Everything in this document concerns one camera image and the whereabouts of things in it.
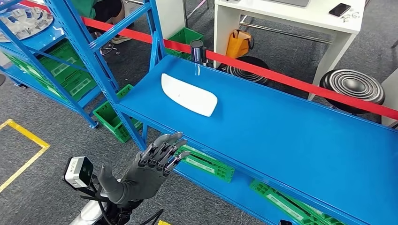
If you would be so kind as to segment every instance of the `green crate label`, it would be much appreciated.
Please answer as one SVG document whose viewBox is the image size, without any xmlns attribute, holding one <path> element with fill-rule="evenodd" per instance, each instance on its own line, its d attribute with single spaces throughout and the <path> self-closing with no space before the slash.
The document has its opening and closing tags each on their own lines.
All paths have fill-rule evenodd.
<svg viewBox="0 0 398 225">
<path fill-rule="evenodd" d="M 205 166 L 205 165 L 203 165 L 203 164 L 200 164 L 200 163 L 196 162 L 195 160 L 190 159 L 189 157 L 185 158 L 185 161 L 186 161 L 187 163 L 190 163 L 190 164 L 192 164 L 192 165 L 195 165 L 195 166 L 197 166 L 197 167 L 199 167 L 199 168 L 202 168 L 202 169 L 204 169 L 204 170 L 206 170 L 206 171 L 209 171 L 209 172 L 211 172 L 211 173 L 215 173 L 215 170 L 214 170 L 213 168 L 210 168 L 210 167 L 208 167 L 208 166 Z"/>
<path fill-rule="evenodd" d="M 323 212 L 317 210 L 316 208 L 311 207 L 311 206 L 309 206 L 309 205 L 307 205 L 307 204 L 306 204 L 306 206 L 308 206 L 310 209 L 314 210 L 314 211 L 315 211 L 316 213 L 318 213 L 319 215 L 323 215 Z"/>
<path fill-rule="evenodd" d="M 52 93 L 56 94 L 57 96 L 60 96 L 60 97 L 61 97 L 61 95 L 60 95 L 56 90 L 54 90 L 52 87 L 50 87 L 50 86 L 47 85 L 47 89 L 48 89 L 49 91 L 51 91 Z"/>
<path fill-rule="evenodd" d="M 73 57 L 70 57 L 68 60 L 66 60 L 66 62 L 70 62 L 70 63 L 75 63 L 76 60 Z M 51 70 L 51 74 L 53 76 L 57 76 L 58 74 L 60 74 L 62 71 L 64 71 L 66 68 L 68 68 L 69 65 L 62 63 L 59 66 L 55 67 L 53 70 Z"/>
<path fill-rule="evenodd" d="M 76 86 L 74 89 L 72 89 L 69 93 L 71 95 L 78 93 L 81 89 L 83 89 L 90 82 L 91 82 L 91 80 L 89 78 L 84 79 L 78 86 Z"/>
<path fill-rule="evenodd" d="M 201 152 L 201 151 L 198 151 L 198 150 L 194 149 L 194 148 L 191 147 L 191 146 L 184 145 L 184 148 L 187 148 L 189 151 L 194 151 L 194 152 L 197 152 L 197 153 L 199 153 L 199 154 L 201 154 L 201 155 L 204 155 L 204 156 L 207 156 L 207 157 L 209 157 L 209 158 L 211 158 L 211 159 L 216 160 L 215 158 L 213 158 L 213 157 L 211 157 L 211 156 L 209 156 L 209 155 L 206 155 L 205 153 L 203 153 L 203 152 Z"/>
<path fill-rule="evenodd" d="M 33 68 L 33 67 L 29 66 L 29 65 L 26 65 L 26 67 L 27 67 L 28 71 L 25 71 L 25 72 L 27 72 L 27 73 L 31 72 L 35 76 L 38 76 L 38 77 L 44 79 L 44 77 L 35 68 Z"/>
<path fill-rule="evenodd" d="M 268 194 L 267 198 L 271 200 L 273 203 L 277 204 L 279 207 L 281 207 L 283 210 L 285 210 L 289 215 L 294 217 L 296 220 L 301 221 L 304 219 L 300 214 L 296 213 L 294 210 L 289 208 L 287 205 L 283 204 L 283 202 L 279 201 L 277 198 L 275 198 L 272 194 Z"/>
</svg>

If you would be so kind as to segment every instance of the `yellow bag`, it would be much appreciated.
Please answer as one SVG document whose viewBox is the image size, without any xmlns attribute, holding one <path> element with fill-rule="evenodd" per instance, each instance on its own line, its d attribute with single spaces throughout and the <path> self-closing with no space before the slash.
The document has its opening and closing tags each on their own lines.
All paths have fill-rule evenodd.
<svg viewBox="0 0 398 225">
<path fill-rule="evenodd" d="M 234 30 L 230 35 L 226 56 L 236 59 L 245 55 L 253 47 L 254 39 L 249 33 Z"/>
</svg>

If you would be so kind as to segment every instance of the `black shorts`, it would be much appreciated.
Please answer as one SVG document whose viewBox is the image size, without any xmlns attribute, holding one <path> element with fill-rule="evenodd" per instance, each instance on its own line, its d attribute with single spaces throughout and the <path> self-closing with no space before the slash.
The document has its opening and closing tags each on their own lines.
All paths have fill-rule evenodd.
<svg viewBox="0 0 398 225">
<path fill-rule="evenodd" d="M 94 20 L 106 22 L 112 17 L 119 15 L 122 10 L 121 0 L 102 0 L 93 6 L 95 10 Z"/>
</svg>

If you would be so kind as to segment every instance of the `smartphone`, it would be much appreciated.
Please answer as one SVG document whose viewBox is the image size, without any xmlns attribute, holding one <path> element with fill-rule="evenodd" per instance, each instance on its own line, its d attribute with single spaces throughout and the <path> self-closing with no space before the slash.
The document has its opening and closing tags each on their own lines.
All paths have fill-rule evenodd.
<svg viewBox="0 0 398 225">
<path fill-rule="evenodd" d="M 351 8 L 351 6 L 340 3 L 336 7 L 334 7 L 331 11 L 329 11 L 329 14 L 340 17 L 345 12 L 347 12 L 350 8 Z"/>
</svg>

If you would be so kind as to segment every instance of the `camera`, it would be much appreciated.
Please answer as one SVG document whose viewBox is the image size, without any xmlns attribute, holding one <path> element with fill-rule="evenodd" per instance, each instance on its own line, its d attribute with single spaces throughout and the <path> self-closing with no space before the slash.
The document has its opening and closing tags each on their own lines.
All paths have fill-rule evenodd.
<svg viewBox="0 0 398 225">
<path fill-rule="evenodd" d="M 65 168 L 64 181 L 73 188 L 84 188 L 90 185 L 94 165 L 86 157 L 71 157 Z"/>
</svg>

